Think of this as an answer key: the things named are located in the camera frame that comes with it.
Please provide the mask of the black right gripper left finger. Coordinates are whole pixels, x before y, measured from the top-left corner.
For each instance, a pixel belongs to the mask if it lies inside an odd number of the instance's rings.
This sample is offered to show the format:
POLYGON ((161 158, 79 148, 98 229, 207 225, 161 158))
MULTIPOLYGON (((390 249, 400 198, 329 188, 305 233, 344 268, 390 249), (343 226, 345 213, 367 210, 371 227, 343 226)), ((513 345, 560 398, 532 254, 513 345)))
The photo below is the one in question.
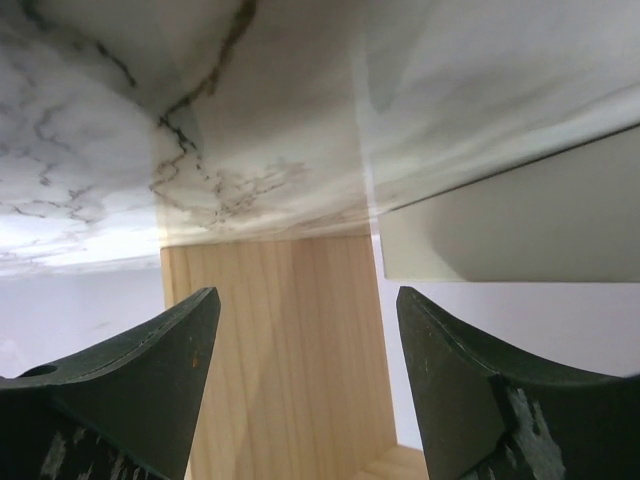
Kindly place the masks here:
POLYGON ((204 288, 157 317, 1 381, 4 479, 182 479, 220 315, 204 288))

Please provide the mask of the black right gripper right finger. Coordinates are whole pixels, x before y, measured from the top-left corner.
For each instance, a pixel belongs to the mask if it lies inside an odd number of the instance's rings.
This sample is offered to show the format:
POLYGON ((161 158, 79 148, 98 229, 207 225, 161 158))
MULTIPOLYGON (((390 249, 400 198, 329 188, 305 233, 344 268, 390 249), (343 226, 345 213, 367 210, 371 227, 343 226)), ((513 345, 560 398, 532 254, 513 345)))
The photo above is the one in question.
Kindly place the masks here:
POLYGON ((410 287, 396 300, 432 479, 635 479, 639 379, 521 350, 410 287))

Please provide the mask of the small white H box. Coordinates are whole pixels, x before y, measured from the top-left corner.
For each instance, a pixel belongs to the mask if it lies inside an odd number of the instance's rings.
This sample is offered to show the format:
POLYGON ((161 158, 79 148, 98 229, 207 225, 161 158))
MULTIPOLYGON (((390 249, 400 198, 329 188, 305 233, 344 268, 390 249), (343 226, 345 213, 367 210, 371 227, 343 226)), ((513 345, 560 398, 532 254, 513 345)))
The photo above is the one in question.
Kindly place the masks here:
POLYGON ((639 131, 382 215, 391 280, 636 282, 639 131))

